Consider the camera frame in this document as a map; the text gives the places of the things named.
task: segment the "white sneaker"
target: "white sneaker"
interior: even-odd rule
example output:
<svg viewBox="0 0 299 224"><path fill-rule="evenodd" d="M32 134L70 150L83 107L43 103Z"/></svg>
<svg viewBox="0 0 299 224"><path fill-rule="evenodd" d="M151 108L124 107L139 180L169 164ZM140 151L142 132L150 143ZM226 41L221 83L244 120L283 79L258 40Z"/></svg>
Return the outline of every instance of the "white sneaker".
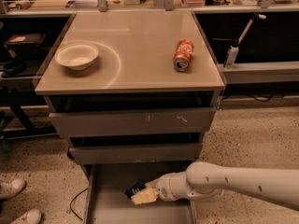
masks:
<svg viewBox="0 0 299 224"><path fill-rule="evenodd" d="M0 200L6 200L19 194L26 186L23 179L14 179L10 182L0 183Z"/></svg>
<svg viewBox="0 0 299 224"><path fill-rule="evenodd" d="M32 209L11 222L11 224L38 224L41 216L41 212L38 209Z"/></svg>

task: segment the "white bowl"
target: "white bowl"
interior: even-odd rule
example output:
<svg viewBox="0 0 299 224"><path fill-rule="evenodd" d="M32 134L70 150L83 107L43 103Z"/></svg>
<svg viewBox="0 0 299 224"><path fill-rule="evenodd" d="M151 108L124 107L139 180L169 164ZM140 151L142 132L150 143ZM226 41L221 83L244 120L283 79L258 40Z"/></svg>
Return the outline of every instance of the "white bowl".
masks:
<svg viewBox="0 0 299 224"><path fill-rule="evenodd" d="M92 44L69 44L59 49L55 60L59 65L72 70L84 70L92 65L99 55L99 50Z"/></svg>

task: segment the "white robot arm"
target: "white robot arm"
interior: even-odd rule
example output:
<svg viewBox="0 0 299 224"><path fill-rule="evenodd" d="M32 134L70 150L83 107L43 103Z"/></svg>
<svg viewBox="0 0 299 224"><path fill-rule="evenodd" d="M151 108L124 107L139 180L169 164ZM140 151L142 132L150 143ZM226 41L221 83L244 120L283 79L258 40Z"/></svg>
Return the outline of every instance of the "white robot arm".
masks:
<svg viewBox="0 0 299 224"><path fill-rule="evenodd" d="M231 168L199 161L147 187L164 201L215 201L229 189L299 211L299 170Z"/></svg>

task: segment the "speckled floor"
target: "speckled floor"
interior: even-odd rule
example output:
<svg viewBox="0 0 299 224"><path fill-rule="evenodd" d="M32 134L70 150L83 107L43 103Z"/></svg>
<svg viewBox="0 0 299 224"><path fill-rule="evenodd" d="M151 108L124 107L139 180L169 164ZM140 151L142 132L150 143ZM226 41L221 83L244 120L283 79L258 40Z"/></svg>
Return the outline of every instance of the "speckled floor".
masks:
<svg viewBox="0 0 299 224"><path fill-rule="evenodd" d="M299 167L299 98L225 100L204 139L201 161L224 166ZM0 223L7 224L31 208L42 223L81 223L69 208L73 197L88 187L85 175L66 156L67 143L57 135L11 140L12 152L0 152L0 179L22 177L26 189L2 203ZM82 217L86 193L74 209ZM216 203L196 203L198 224L295 224L299 213L226 191Z"/></svg>

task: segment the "soda can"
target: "soda can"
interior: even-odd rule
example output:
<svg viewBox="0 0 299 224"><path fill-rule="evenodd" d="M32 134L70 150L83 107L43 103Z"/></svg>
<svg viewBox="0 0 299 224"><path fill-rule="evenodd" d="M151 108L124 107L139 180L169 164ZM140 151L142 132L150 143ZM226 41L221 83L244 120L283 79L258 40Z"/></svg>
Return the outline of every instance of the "soda can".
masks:
<svg viewBox="0 0 299 224"><path fill-rule="evenodd" d="M181 40L177 44L173 64L178 71L185 71L192 61L193 43L191 40Z"/></svg>

